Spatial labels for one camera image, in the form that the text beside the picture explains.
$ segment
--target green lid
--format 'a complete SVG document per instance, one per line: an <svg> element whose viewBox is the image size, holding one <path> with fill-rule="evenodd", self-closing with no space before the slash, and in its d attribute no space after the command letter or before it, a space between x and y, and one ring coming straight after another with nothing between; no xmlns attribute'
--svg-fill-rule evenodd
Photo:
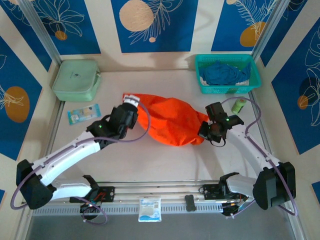
<svg viewBox="0 0 320 240"><path fill-rule="evenodd" d="M83 93L90 91L97 73L95 60L65 60L53 84L55 92Z"/></svg>

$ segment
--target blue cloth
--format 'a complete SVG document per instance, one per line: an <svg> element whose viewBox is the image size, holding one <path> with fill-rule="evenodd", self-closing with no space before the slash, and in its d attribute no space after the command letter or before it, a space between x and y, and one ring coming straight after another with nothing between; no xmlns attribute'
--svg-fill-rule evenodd
<svg viewBox="0 0 320 240"><path fill-rule="evenodd" d="M238 68L221 64L219 61L211 66L200 67L199 75L209 85L236 85L250 78L251 63L240 71Z"/></svg>

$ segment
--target blue packet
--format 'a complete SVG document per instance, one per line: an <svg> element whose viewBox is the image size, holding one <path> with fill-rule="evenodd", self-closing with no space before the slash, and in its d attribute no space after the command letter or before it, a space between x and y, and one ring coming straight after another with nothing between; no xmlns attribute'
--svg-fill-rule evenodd
<svg viewBox="0 0 320 240"><path fill-rule="evenodd" d="M68 111L69 124L81 123L90 119L101 117L99 105L85 106L83 108Z"/></svg>

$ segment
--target white packet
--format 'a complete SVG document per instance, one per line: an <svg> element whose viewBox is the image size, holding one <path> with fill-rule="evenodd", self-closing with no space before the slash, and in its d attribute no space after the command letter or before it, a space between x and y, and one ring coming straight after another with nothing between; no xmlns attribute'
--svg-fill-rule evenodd
<svg viewBox="0 0 320 240"><path fill-rule="evenodd" d="M139 222L161 222L161 197L140 199Z"/></svg>

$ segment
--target teal plastic basket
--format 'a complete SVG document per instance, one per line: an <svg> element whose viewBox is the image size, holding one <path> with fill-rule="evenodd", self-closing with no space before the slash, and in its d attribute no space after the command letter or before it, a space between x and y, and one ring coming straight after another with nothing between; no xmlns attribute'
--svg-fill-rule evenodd
<svg viewBox="0 0 320 240"><path fill-rule="evenodd" d="M211 66L219 61L221 64L229 64L242 70L251 63L249 85L214 85L205 86L200 81L199 68ZM261 86L261 79L257 66L249 54L201 54L195 56L195 71L201 92L203 94L246 94L254 88Z"/></svg>

